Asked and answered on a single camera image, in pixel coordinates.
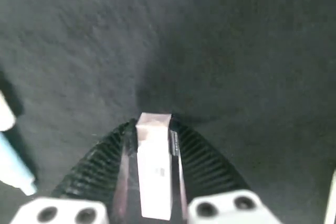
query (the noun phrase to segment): blue object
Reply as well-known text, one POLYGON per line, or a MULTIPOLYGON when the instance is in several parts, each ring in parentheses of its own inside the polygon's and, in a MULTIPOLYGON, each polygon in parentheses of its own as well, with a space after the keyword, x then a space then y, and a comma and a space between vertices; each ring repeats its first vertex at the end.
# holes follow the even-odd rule
POLYGON ((0 180, 20 188, 25 195, 32 195, 37 191, 34 175, 2 132, 0 132, 0 180))

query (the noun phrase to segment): small white box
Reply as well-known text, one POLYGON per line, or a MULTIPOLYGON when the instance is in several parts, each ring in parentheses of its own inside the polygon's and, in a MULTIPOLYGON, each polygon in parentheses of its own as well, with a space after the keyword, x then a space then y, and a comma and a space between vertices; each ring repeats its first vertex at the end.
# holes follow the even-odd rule
POLYGON ((170 220, 172 157, 169 151, 170 114, 142 113, 137 123, 141 214, 170 220))

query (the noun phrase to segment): white plastic object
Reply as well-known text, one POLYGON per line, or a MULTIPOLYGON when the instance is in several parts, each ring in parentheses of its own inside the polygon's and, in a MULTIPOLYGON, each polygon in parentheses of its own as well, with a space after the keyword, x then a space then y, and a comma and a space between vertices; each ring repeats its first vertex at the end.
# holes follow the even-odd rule
POLYGON ((172 213, 170 119, 170 114, 142 113, 136 125, 141 214, 146 218, 170 220, 172 213))
POLYGON ((15 124, 16 118, 0 91, 0 131, 7 131, 15 124))
POLYGON ((336 218, 336 170, 331 179, 330 192, 327 210, 325 213, 324 224, 334 224, 336 218))
POLYGON ((90 224, 108 224, 108 216, 103 203, 88 200, 37 198, 20 207, 10 224, 77 224, 79 214, 89 210, 94 212, 90 224), (49 214, 45 210, 53 208, 49 214))
POLYGON ((229 193, 197 197, 188 206, 189 224, 281 224, 281 222, 261 202, 260 198, 249 190, 236 190, 229 193), (253 207, 239 209, 237 199, 249 199, 253 207), (200 215, 198 207, 203 204, 214 207, 213 216, 200 215))
POLYGON ((2 132, 0 132, 0 164, 0 180, 2 182, 20 188, 27 196, 36 193, 34 175, 2 132))

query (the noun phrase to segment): gray fabric surface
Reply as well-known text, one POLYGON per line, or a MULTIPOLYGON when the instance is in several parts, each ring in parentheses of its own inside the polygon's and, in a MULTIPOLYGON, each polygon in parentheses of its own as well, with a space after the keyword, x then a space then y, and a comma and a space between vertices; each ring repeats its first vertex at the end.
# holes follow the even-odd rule
MULTIPOLYGON (((0 0, 3 83, 21 114, 8 135, 38 195, 120 123, 173 111, 283 222, 322 223, 336 164, 335 3, 0 0)), ((3 184, 0 197, 1 223, 33 198, 3 184)))

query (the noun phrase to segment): screw hole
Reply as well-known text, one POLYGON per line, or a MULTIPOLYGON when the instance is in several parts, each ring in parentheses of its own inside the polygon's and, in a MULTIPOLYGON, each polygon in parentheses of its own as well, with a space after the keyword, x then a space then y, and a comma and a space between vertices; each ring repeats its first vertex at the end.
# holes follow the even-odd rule
POLYGON ((76 224, 91 224, 96 218, 96 211, 93 208, 85 208, 76 216, 76 224))
POLYGON ((240 210, 251 210, 256 207, 253 200, 247 197, 239 197, 235 199, 235 205, 240 210))
POLYGON ((196 211, 197 214, 202 217, 213 217, 218 214, 217 208, 208 202, 199 204, 196 211))
POLYGON ((37 216, 37 220, 41 223, 47 223, 54 219, 57 214, 56 207, 47 207, 43 209, 37 216))

